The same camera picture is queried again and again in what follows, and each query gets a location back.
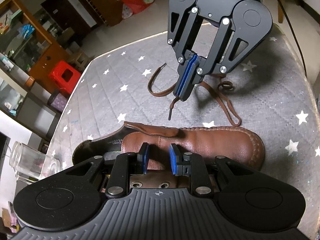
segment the ribbed gray surface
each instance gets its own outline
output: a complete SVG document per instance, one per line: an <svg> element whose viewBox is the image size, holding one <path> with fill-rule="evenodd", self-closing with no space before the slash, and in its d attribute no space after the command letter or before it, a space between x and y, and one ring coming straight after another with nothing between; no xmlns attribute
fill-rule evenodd
<svg viewBox="0 0 320 240"><path fill-rule="evenodd" d="M133 189L127 197L108 200L79 228L56 233L24 228L12 240L307 239L297 229L272 234L245 231L222 217L211 200L193 197L186 189L156 192L159 189Z"/></svg>

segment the wooden leg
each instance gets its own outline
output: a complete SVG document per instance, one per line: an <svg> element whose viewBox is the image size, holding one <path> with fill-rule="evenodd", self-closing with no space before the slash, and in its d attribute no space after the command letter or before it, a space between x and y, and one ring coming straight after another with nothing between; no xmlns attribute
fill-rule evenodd
<svg viewBox="0 0 320 240"><path fill-rule="evenodd" d="M283 23L283 11L280 7L280 4L278 4L278 22Z"/></svg>

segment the brown shoelace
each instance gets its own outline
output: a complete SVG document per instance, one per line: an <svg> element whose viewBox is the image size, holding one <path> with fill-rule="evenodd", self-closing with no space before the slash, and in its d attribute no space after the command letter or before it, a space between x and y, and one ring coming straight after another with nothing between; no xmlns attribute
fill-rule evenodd
<svg viewBox="0 0 320 240"><path fill-rule="evenodd" d="M173 84L171 87L169 87L168 89L159 92L159 93L155 93L152 91L152 85L153 82L155 80L155 78L158 76L158 74L160 73L160 71L167 65L167 63L164 63L161 67L159 67L152 75L152 77L149 80L148 83L148 91L150 92L151 95L155 96L155 97L164 97L169 95L173 90L174 87L176 85ZM230 99L228 97L226 97L221 90L230 90L233 88L233 84L230 81L222 81L223 78L226 77L225 74L211 74L211 76L216 77L219 79L219 85L217 86L217 89L212 88L208 83L202 81L199 86L204 87L209 93L210 95L218 102L218 104L221 106L223 112L225 113L226 117L228 118L230 124L232 126L240 126L241 125L241 118L239 117L239 115L236 113L235 109L233 108L233 105L230 101ZM171 115L172 115L172 109L174 107L174 104L176 102L178 102L180 99L179 97L175 97L175 99L172 101L172 103L170 104L170 110L169 110L169 120L171 119ZM238 123L235 123L230 115L230 112L238 119Z"/></svg>

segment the gray quilted mat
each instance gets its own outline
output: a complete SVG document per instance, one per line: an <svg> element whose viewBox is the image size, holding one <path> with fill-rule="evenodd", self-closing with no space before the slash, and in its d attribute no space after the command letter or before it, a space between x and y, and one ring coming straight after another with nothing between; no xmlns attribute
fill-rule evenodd
<svg viewBox="0 0 320 240"><path fill-rule="evenodd" d="M217 29L203 25L193 50L207 56ZM149 94L151 74L167 63L153 90L177 81L177 60L167 35L127 45L91 62L57 126L48 154L72 165L71 155L83 140L98 138L123 125L144 124L199 127L230 125L218 103L202 87L195 87L186 102ZM242 118L242 126L257 133L266 147L262 171L297 187L307 203L300 230L316 237L319 218L319 116L311 89L290 50L287 39L274 26L271 34L225 80L235 89L225 92ZM212 77L205 81L216 86Z"/></svg>

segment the tiled floor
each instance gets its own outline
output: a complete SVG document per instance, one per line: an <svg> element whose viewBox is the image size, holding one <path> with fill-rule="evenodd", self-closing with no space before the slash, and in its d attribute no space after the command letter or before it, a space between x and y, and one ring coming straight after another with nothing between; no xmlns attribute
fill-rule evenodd
<svg viewBox="0 0 320 240"><path fill-rule="evenodd" d="M264 3L272 14L273 22L280 26L299 55L287 21L284 20L283 24L278 23L277 1L265 0ZM303 52L309 81L313 85L320 71L320 27L293 0L284 0L283 3ZM99 56L132 41L166 31L168 27L167 19L168 0L156 0L143 12L123 20L116 26L101 26L95 29L85 38L83 50L90 57ZM316 84L315 87L319 87L319 91L315 91L316 95L320 93L320 80L317 83L319 83L319 86Z"/></svg>

